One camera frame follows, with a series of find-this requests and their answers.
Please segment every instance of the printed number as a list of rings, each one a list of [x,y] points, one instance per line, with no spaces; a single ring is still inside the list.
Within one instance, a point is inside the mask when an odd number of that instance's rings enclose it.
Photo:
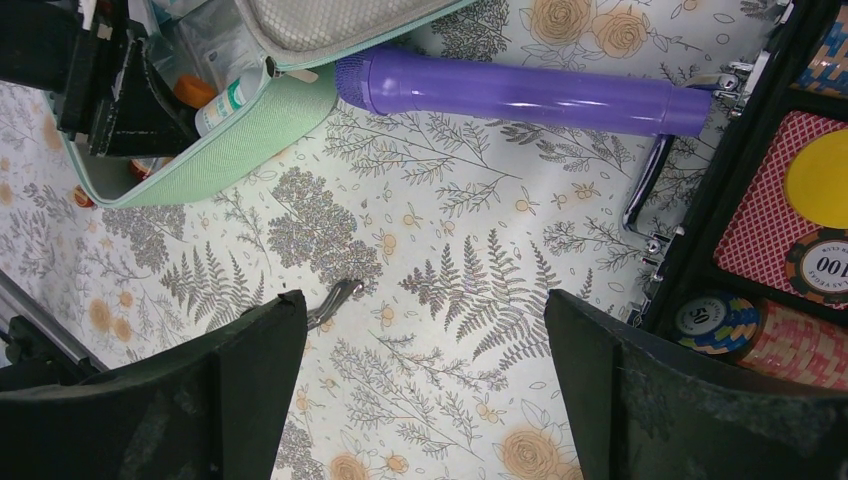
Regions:
[[[710,319],[710,314],[707,313],[707,309],[704,307],[690,311],[689,316],[692,317],[692,323],[695,325],[700,325]]]
[[[816,270],[820,272],[827,272],[830,275],[836,275],[839,273],[839,270],[842,270],[841,278],[848,278],[848,263],[845,264],[845,268],[842,268],[842,262],[839,260],[831,260],[828,257],[822,257],[816,262]]]

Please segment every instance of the poker chip case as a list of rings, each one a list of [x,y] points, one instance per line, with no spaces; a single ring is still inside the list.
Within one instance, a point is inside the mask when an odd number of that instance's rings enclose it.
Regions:
[[[848,299],[799,276],[848,273],[821,255],[848,230],[800,217],[783,179],[817,138],[846,131],[848,96],[822,92],[848,74],[811,58],[842,52],[823,47],[834,38],[848,46],[833,35],[848,4],[792,8],[687,215],[646,244],[654,270],[627,324],[551,292],[545,325],[587,480],[848,479]]]
[[[669,243],[653,275],[650,305],[640,316],[649,332],[671,338],[675,312],[710,290],[766,299],[848,327],[845,295],[816,294],[789,271],[800,265],[798,248],[828,237],[848,241],[848,230],[821,228],[787,213],[783,198],[781,176],[792,157],[811,140],[848,127],[846,97],[796,84],[844,7],[832,0],[795,3],[771,39],[771,58],[742,115],[716,149],[680,225],[683,234]],[[845,268],[832,270],[841,275]]]

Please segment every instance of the purple handle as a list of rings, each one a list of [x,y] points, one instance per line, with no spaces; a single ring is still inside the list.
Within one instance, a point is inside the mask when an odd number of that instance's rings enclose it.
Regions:
[[[414,110],[652,136],[697,136],[711,94],[664,80],[511,67],[378,47],[361,85],[372,113]]]

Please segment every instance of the table surface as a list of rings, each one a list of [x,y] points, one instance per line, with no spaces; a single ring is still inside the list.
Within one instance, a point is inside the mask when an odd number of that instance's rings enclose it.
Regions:
[[[480,0],[409,41],[679,84],[751,59],[772,3]],[[275,478],[582,478],[541,313],[550,288],[639,300],[616,225],[651,139],[340,103],[212,199],[84,210],[40,94],[0,85],[0,109],[0,266],[110,367],[365,280],[309,335]],[[646,224],[679,221],[723,118],[677,142]]]

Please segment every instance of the case handle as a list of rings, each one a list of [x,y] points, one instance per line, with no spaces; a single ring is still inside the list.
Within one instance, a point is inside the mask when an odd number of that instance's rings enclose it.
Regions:
[[[729,92],[734,91],[740,84],[740,79],[736,75],[728,73],[717,73],[710,75],[699,75],[692,77],[683,86],[688,88],[697,88],[700,90],[708,90],[714,92]],[[645,168],[642,174],[636,180],[636,184],[630,192],[627,203],[624,205],[624,210],[621,214],[621,232],[623,235],[635,237],[638,242],[644,242],[645,252],[648,255],[658,255],[663,252],[665,247],[671,242],[671,238],[660,234],[659,232],[644,233],[639,231],[637,222],[642,209],[648,202],[648,197],[654,190],[657,180],[660,178],[660,173],[665,166],[668,155],[671,153],[671,147],[674,143],[673,135],[658,135],[651,150],[648,152],[648,160],[645,162]],[[678,227],[678,234],[682,234],[682,230]]]

